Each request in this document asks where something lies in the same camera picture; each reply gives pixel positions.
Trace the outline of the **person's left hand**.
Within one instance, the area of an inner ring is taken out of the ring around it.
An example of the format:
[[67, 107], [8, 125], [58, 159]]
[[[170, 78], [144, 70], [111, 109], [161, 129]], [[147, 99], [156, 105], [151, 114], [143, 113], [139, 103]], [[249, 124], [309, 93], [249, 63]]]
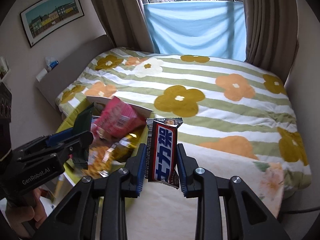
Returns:
[[35, 226], [38, 229], [46, 220], [47, 214], [44, 205], [40, 201], [41, 190], [36, 188], [33, 190], [33, 199], [35, 200], [35, 207], [23, 206], [12, 207], [7, 203], [5, 214], [7, 220], [12, 228], [20, 238], [30, 238], [30, 234], [22, 225], [23, 222], [35, 219]]

